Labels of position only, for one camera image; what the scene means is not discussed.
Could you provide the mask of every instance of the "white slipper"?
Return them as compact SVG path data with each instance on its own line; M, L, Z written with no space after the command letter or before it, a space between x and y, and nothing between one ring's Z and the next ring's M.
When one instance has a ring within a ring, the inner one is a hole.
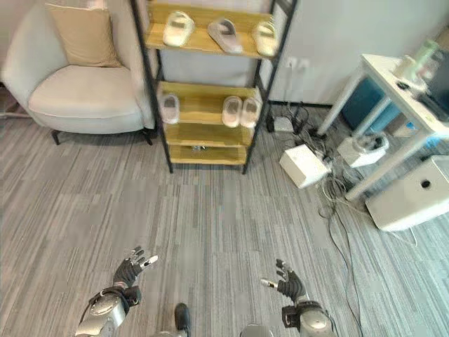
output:
M225 126L235 128L240 123L242 102L240 97L229 96L223 102L222 121Z
M243 47L237 37L234 24L228 19L218 19L208 26L208 33L218 46L229 54L242 54Z
M253 97L248 97L243 102L240 124L246 128L255 127L260 116L260 103Z
M169 93L159 99L159 110L164 123L176 124L180 120L180 100L176 95Z
M270 22L259 22L253 30L253 38L257 47L257 52L262 56L272 58L276 55L278 41L276 30Z
M184 46L194 30L195 23L186 13L173 12L168 16L163 30L163 42L172 47Z

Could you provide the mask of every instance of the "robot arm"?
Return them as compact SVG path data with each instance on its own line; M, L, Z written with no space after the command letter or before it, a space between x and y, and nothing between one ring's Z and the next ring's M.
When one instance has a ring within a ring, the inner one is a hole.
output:
M139 304L141 300L139 286L133 286L137 276L158 259L157 256L145 258L143 253L140 246L134 248L131 256L123 260L115 272L113 286L101 290L89 300L75 336L114 336L130 307Z
M289 297L294 305L282 308L282 322L286 328L297 328L301 337L337 337L336 327L327 310L310 300L300 278L282 260L276 260L276 272L283 280L278 283L261 279L263 285L275 288Z

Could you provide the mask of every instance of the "baseboard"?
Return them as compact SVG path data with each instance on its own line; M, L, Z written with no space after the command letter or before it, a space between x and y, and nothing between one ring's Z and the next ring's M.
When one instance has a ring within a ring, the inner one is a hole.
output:
M287 105L287 102L283 102L281 100L269 100L269 104L271 105ZM298 105L302 105L303 107L325 107L330 109L332 104L318 104L318 103L306 103L306 102L290 102L292 107L297 107Z

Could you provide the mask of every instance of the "white wall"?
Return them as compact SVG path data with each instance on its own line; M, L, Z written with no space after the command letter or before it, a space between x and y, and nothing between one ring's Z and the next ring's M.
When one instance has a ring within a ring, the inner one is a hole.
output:
M1 57L18 21L35 0L0 0ZM60 2L89 0L60 0ZM166 0L242 11L267 11L270 0ZM308 58L297 73L289 100L333 103L361 53L401 56L449 23L449 0L302 0L290 30L284 58ZM168 79L209 84L248 85L254 61L238 56L164 51ZM283 100L288 72L281 66L272 100Z
M448 23L449 0L302 0L283 55L307 58L311 67L296 76L291 99L331 104L361 53L414 53ZM287 72L279 71L272 99L280 100Z

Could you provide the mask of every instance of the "white armchair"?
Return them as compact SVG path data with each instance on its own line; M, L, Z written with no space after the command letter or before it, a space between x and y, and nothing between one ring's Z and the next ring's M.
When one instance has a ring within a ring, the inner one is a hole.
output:
M149 144L149 106L133 16L127 0L109 0L114 47L123 67L69 65L52 18L38 1L8 50L2 82L36 123L58 133L141 130Z

